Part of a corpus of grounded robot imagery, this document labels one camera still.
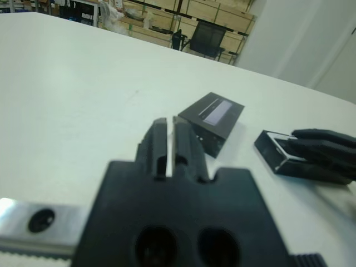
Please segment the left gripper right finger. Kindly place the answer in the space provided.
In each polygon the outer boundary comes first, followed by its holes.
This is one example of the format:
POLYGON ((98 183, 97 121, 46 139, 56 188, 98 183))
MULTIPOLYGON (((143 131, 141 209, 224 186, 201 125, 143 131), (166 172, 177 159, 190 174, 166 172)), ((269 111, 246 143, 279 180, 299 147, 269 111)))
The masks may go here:
POLYGON ((209 182, 205 152, 192 125, 181 117, 173 117, 172 170, 184 169, 185 177, 196 182, 209 182))

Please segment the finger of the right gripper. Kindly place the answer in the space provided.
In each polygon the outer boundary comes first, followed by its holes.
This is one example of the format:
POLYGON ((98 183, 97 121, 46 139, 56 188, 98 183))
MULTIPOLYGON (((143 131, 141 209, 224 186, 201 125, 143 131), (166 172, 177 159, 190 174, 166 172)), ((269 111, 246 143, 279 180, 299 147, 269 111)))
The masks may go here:
POLYGON ((316 164, 355 168, 355 148, 325 140, 289 139, 287 144, 298 156, 316 164))
POLYGON ((317 128, 301 129, 294 130, 291 135, 298 139, 324 140, 346 147, 355 147, 355 137, 332 130, 323 130, 317 128))

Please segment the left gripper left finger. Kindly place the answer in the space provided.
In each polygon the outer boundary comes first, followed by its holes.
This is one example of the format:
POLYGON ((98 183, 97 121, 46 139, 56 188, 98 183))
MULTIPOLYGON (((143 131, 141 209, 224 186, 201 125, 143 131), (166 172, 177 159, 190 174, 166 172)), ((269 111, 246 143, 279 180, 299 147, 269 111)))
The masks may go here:
POLYGON ((167 166, 167 120, 153 121, 139 143, 136 162, 143 164, 144 172, 154 177, 165 177, 167 166))

